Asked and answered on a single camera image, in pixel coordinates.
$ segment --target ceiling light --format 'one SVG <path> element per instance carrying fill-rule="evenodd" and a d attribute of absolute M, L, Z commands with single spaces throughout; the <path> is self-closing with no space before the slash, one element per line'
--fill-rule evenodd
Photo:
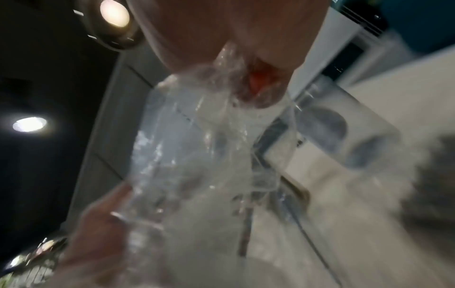
<path fill-rule="evenodd" d="M 13 124 L 13 129 L 19 132 L 34 132 L 46 126 L 46 119 L 39 117 L 29 117 L 17 120 Z"/>
<path fill-rule="evenodd" d="M 104 20 L 111 25 L 122 28 L 129 23 L 127 8 L 114 0 L 104 0 L 100 5 L 100 11 Z"/>

